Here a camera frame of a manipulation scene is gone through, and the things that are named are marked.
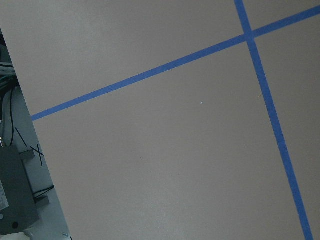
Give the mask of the grey power supply box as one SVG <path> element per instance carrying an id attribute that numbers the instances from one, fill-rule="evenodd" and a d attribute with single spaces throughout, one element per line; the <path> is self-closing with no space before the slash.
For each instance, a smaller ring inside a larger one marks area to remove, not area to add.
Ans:
<path id="1" fill-rule="evenodd" d="M 0 234 L 23 232 L 40 217 L 24 160 L 32 160 L 32 150 L 19 152 L 17 147 L 0 149 Z"/>

